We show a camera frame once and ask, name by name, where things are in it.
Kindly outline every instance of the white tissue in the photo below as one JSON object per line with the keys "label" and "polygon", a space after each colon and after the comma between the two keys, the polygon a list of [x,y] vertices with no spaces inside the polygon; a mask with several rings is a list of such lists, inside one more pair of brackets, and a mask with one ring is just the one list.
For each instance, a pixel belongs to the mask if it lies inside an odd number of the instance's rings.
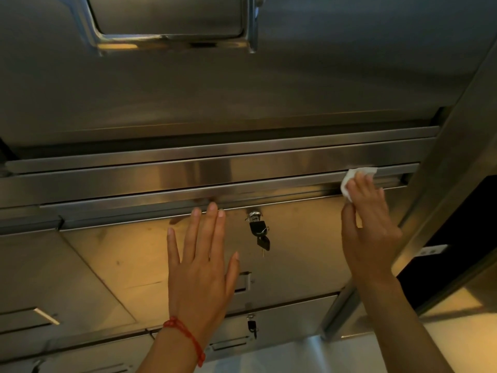
{"label": "white tissue", "polygon": [[352,199],[350,198],[350,195],[348,193],[348,190],[345,188],[347,185],[348,181],[350,181],[352,178],[354,178],[355,173],[360,171],[364,175],[375,175],[376,171],[378,171],[378,168],[357,168],[357,169],[350,169],[347,171],[347,174],[345,174],[345,178],[343,178],[343,181],[340,185],[340,190],[342,191],[342,194],[350,201],[352,202]]}

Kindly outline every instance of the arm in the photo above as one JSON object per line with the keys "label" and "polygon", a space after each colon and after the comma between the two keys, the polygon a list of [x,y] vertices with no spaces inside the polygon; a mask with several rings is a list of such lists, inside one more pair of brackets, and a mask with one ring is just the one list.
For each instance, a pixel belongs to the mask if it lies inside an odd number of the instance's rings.
{"label": "arm", "polygon": [[[169,314],[177,317],[202,349],[218,328],[235,293],[239,274],[238,253],[228,264],[225,276],[224,235],[226,213],[209,204],[199,231],[201,211],[195,208],[186,231],[183,260],[179,261],[174,230],[167,231],[169,262]],[[191,373],[197,354],[190,339],[175,328],[164,328],[137,373]]]}
{"label": "arm", "polygon": [[347,202],[342,211],[343,252],[388,372],[453,373],[392,274],[402,233],[390,219],[383,189],[376,190],[372,177],[361,173],[347,189],[353,204]]}

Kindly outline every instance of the person's right hand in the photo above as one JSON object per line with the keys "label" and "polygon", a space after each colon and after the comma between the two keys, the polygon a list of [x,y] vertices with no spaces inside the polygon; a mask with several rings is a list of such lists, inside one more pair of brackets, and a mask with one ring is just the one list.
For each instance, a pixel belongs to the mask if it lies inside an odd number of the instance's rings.
{"label": "person's right hand", "polygon": [[[375,281],[392,277],[401,230],[390,219],[385,193],[373,178],[356,173],[346,185],[352,203],[342,210],[342,245],[354,280]],[[355,213],[362,220],[356,224]]]}

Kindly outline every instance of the forearm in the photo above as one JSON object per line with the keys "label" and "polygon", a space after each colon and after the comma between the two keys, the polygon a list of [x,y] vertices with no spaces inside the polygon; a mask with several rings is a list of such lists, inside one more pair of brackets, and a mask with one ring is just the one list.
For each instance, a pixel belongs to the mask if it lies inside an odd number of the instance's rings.
{"label": "forearm", "polygon": [[162,329],[137,373],[192,373],[198,362],[190,339],[174,328]]}
{"label": "forearm", "polygon": [[393,275],[355,278],[389,373],[453,373]]}

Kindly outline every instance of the person's left hand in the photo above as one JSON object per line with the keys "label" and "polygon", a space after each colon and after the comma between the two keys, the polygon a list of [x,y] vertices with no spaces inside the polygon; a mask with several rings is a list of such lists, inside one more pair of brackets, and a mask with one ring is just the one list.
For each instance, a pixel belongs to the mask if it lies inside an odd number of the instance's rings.
{"label": "person's left hand", "polygon": [[182,321],[205,348],[223,321],[228,303],[235,293],[239,255],[238,252],[233,254],[225,276],[226,213],[218,210],[215,203],[210,203],[199,231],[201,216],[199,208],[191,213],[181,263],[174,229],[168,229],[167,255],[169,314]]}

